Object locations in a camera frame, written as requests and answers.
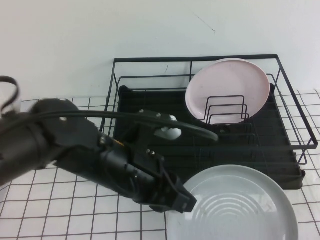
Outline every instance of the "robotic arm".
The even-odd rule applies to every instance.
[[[117,141],[85,118],[97,116],[130,117],[136,124]],[[191,212],[197,200],[177,175],[166,171],[165,158],[148,149],[154,134],[174,128],[218,140],[213,132],[177,122],[166,114],[79,111],[68,100],[44,99],[28,113],[2,115],[0,186],[51,163],[138,204],[150,205],[156,212]]]

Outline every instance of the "plate rim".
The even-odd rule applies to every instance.
[[[202,71],[205,71],[205,70],[207,70],[207,69],[209,69],[209,68],[212,68],[212,67],[215,66],[216,64],[219,64],[219,63],[222,63],[222,62],[231,62],[231,61],[245,62],[245,63],[251,64],[251,65],[255,66],[256,68],[258,68],[258,69],[259,69],[262,73],[264,73],[264,75],[265,75],[266,82],[268,82],[268,84],[266,84],[266,85],[268,86],[268,89],[267,89],[268,91],[267,91],[267,92],[270,93],[270,82],[269,82],[269,78],[268,78],[267,74],[265,73],[265,71],[264,71],[261,67],[259,67],[258,65],[256,65],[255,63],[252,63],[252,62],[247,61],[247,60],[242,59],[242,58],[223,58],[223,59],[217,60],[217,61],[214,62],[213,64],[202,68],[197,74],[195,74],[195,75],[193,76],[193,78],[192,78],[192,80],[190,81],[190,83],[193,81],[193,79],[195,78],[195,76],[198,75],[199,73],[201,73]],[[206,119],[206,114],[204,114],[204,117],[205,117],[204,120],[200,120],[200,119],[196,116],[195,112],[192,111],[192,108],[190,107],[190,104],[189,104],[189,101],[188,101],[188,98],[187,98],[187,96],[190,95],[190,93],[189,93],[189,92],[190,92],[189,86],[191,85],[190,83],[188,84],[188,87],[186,88],[184,100],[185,100],[186,107],[188,108],[188,110],[189,110],[189,112],[192,114],[192,116],[195,117],[197,120],[199,120],[199,121],[201,121],[201,122],[203,122],[203,123],[205,123],[205,124],[209,124],[209,125],[214,125],[214,124],[229,124],[230,122],[220,122],[220,123],[214,123],[214,122],[213,122],[213,123],[210,124],[210,123],[206,123],[206,120],[207,120],[207,119]],[[256,115],[256,114],[264,107],[264,105],[266,104],[266,102],[267,102],[267,100],[268,100],[269,95],[270,95],[270,94],[267,95],[267,97],[266,97],[266,99],[265,99],[264,104],[262,105],[262,107],[261,107],[255,114],[253,114],[252,116],[250,116],[250,118],[253,117],[254,115]],[[232,123],[233,123],[233,124],[237,124],[237,123],[241,123],[241,122],[243,122],[243,121],[232,122]]]
[[[281,194],[281,198],[285,200],[285,202],[283,204],[287,205],[290,212],[291,212],[291,215],[293,217],[292,219],[292,223],[294,223],[294,233],[293,233],[293,236],[295,236],[295,239],[291,239],[291,240],[298,240],[299,239],[299,229],[298,229],[298,221],[297,221],[297,217],[296,217],[296,213],[294,211],[294,208],[293,208],[293,205],[291,204],[291,202],[289,201],[287,195],[285,194],[284,190],[272,179],[270,178],[269,176],[267,176],[266,174],[256,170],[256,169],[253,169],[251,167],[247,167],[247,166],[242,166],[242,165],[235,165],[235,164],[230,164],[230,165],[219,165],[219,166],[213,166],[213,167],[210,167],[210,168],[207,168],[199,173],[197,173],[196,175],[194,175],[192,178],[190,178],[185,184],[184,184],[184,187],[189,191],[189,192],[192,192],[196,187],[198,187],[200,184],[202,184],[204,181],[200,182],[199,184],[197,184],[192,190],[188,189],[188,184],[190,185],[192,181],[198,179],[198,178],[201,178],[203,175],[206,175],[208,173],[210,173],[211,171],[219,171],[220,169],[238,169],[238,170],[244,170],[244,171],[251,171],[252,173],[255,173],[256,175],[260,176],[261,178],[263,178],[264,180],[268,181],[269,183],[268,184],[272,184],[273,187],[277,190],[277,194]],[[168,216],[167,216],[167,221],[166,221],[166,225],[167,225],[167,228],[166,228],[166,231],[167,231],[167,234],[168,234],[168,238],[169,238],[169,235],[170,235],[170,221],[172,221],[172,218],[174,218],[174,211],[169,211],[168,212]]]

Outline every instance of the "grid tile wall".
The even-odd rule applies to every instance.
[[[320,91],[296,92],[298,100],[320,140]],[[80,110],[103,111],[106,97],[68,98]],[[276,97],[283,123],[292,144],[298,139],[293,133],[289,116],[280,97]],[[308,134],[296,112],[291,96],[285,95],[294,128],[304,144]],[[22,102],[26,112],[38,100]],[[108,106],[117,111],[117,105]],[[101,118],[88,118],[100,127]],[[106,119],[105,126],[110,126]],[[104,132],[113,135],[115,124]],[[296,151],[297,158],[302,154]],[[307,163],[303,188],[285,190],[293,205],[300,240],[320,240],[320,148],[306,151]],[[92,183],[72,173],[49,165],[31,171],[10,184],[0,187],[0,240],[166,240],[166,215],[153,212],[148,206]]]

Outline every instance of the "wire rack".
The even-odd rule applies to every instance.
[[[243,121],[230,125],[204,124],[195,119],[186,107],[186,87],[201,68],[224,58],[245,59],[265,69],[270,81],[269,98],[259,113],[251,117],[245,96],[210,96],[202,120],[211,123],[213,117],[231,115]],[[165,73],[168,69],[174,73],[163,74],[161,70],[164,69]],[[105,110],[127,113],[137,113],[140,109],[166,113],[219,134],[219,144],[190,134],[183,134],[174,142],[157,137],[151,141],[149,147],[164,155],[165,166],[184,181],[210,167],[237,164],[263,172],[283,189],[300,189],[305,172],[299,165],[308,164],[306,150],[318,146],[306,113],[277,55],[116,58],[106,106],[109,107]],[[221,112],[221,107],[230,110]],[[303,134],[298,131],[294,118],[302,121],[306,129]],[[107,126],[110,134],[114,129],[117,139],[132,124],[128,120],[117,120],[116,123],[111,120],[108,124],[102,121],[100,130]],[[289,131],[285,124],[291,126]]]

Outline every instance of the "metal wire frame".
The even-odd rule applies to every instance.
[[[225,59],[225,58],[238,58],[238,59],[244,59],[244,60],[263,60],[263,59],[275,59],[279,65],[279,70],[277,73],[276,78],[274,77],[273,74],[268,73],[268,76],[271,76],[273,81],[274,81],[274,87],[275,89],[278,90],[279,95],[281,97],[281,100],[283,102],[283,105],[285,107],[285,110],[289,116],[289,120],[290,123],[292,125],[294,134],[296,135],[297,139],[298,139],[298,145],[290,145],[288,146],[288,149],[290,150],[306,150],[306,149],[315,149],[318,146],[318,141],[315,137],[315,134],[313,133],[313,130],[310,126],[310,124],[308,123],[307,117],[305,115],[305,113],[302,110],[302,107],[297,99],[297,96],[290,84],[290,81],[288,79],[288,76],[283,68],[283,65],[278,57],[278,55],[276,54],[259,54],[259,55],[235,55],[235,56],[206,56],[206,57],[147,57],[147,58],[115,58],[113,61],[113,67],[112,67],[112,74],[111,74],[111,81],[110,81],[110,86],[109,86],[109,91],[108,91],[108,97],[106,98],[106,105],[105,105],[105,111],[107,111],[108,106],[109,106],[109,101],[110,101],[110,97],[111,97],[111,93],[112,93],[112,87],[113,87],[113,82],[115,82],[116,85],[116,92],[118,94],[115,95],[114,98],[114,103],[113,103],[113,111],[115,110],[115,106],[116,106],[116,101],[117,101],[117,97],[119,96],[120,92],[119,92],[119,84],[120,81],[122,79],[143,79],[143,78],[174,78],[174,77],[189,77],[189,80],[191,81],[192,76],[194,76],[194,74],[192,74],[192,67],[193,67],[193,62],[205,62],[205,61],[218,61],[221,59]],[[189,74],[171,74],[171,75],[147,75],[147,76],[121,76],[119,78],[119,80],[117,81],[116,78],[116,74],[115,74],[115,68],[116,68],[116,64],[117,63],[160,63],[160,62],[167,62],[167,63],[173,63],[173,62],[190,62],[190,71]],[[306,129],[310,135],[310,141],[308,142],[308,144],[302,144],[302,142],[299,139],[299,134],[296,131],[296,128],[294,126],[294,122],[292,120],[292,117],[290,115],[290,111],[288,109],[288,106],[283,98],[283,95],[281,94],[281,91],[279,90],[279,86],[278,86],[278,80],[279,80],[279,76],[280,73],[282,73],[284,80],[287,84],[287,87],[291,93],[291,96],[293,97],[293,100],[296,104],[296,107],[300,113],[300,116],[306,126]],[[135,89],[131,89],[134,91],[170,91],[170,90],[185,90],[186,88],[135,88]],[[100,126],[100,131],[102,132],[102,130],[105,127],[105,119],[102,119],[101,122],[101,126]],[[262,150],[264,149],[264,146],[259,146],[259,149]],[[256,147],[249,149],[246,149],[247,151],[254,151],[257,150]],[[273,151],[282,151],[284,150],[284,146],[281,147],[277,147],[277,146],[272,146],[272,150]]]

